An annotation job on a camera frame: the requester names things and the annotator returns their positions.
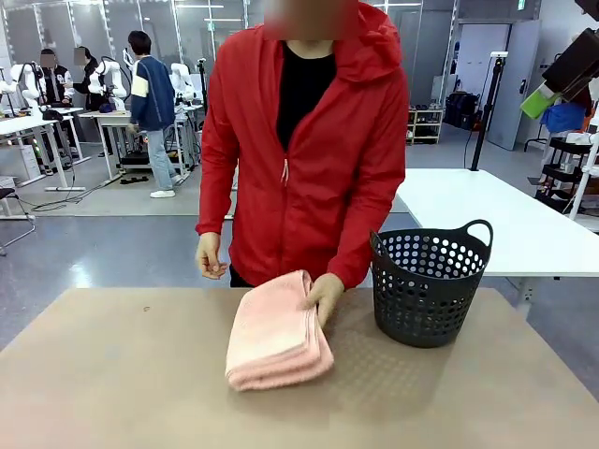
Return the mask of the person's right hand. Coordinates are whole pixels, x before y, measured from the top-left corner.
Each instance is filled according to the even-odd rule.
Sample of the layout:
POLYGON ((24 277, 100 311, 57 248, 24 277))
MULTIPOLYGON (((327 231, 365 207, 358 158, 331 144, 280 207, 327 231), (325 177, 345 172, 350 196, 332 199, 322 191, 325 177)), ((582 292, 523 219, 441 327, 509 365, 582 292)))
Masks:
POLYGON ((227 264, 219 260, 221 238, 218 233, 207 232, 199 236, 196 262, 203 277, 219 280, 227 270, 227 264))

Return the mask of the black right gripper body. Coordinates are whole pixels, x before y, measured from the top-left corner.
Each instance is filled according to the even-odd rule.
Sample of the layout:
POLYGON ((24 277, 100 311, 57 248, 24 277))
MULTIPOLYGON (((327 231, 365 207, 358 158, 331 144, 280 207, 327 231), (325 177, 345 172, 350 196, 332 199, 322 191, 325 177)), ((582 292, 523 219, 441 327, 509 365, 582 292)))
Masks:
POLYGON ((598 77, 598 31, 586 28, 543 73, 545 85, 572 101, 598 77))

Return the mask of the person's left hand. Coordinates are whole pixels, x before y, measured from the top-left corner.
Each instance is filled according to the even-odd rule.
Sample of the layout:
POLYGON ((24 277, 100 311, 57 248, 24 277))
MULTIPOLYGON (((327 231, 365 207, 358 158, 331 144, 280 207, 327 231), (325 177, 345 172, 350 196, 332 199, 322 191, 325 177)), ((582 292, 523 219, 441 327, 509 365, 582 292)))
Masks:
POLYGON ((324 328, 344 291, 343 282, 338 276, 323 274, 314 281, 300 307, 303 310, 316 308, 318 323, 324 328))

